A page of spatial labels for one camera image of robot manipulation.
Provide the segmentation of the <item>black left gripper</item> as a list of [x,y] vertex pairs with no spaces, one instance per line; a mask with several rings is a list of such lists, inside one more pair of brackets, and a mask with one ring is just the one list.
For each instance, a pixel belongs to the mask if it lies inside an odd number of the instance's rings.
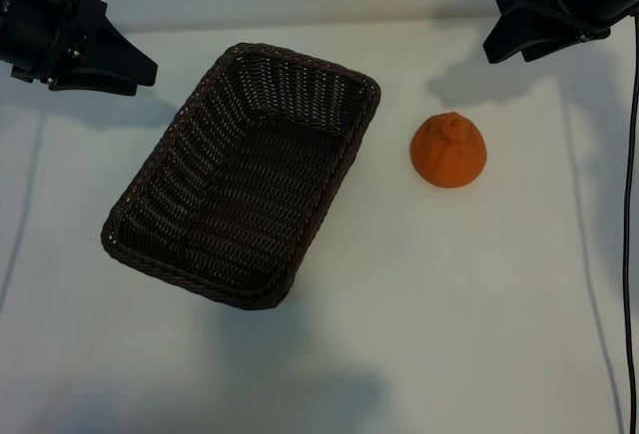
[[51,91],[134,96],[158,65],[130,43],[100,0],[1,0],[1,60],[11,76]]

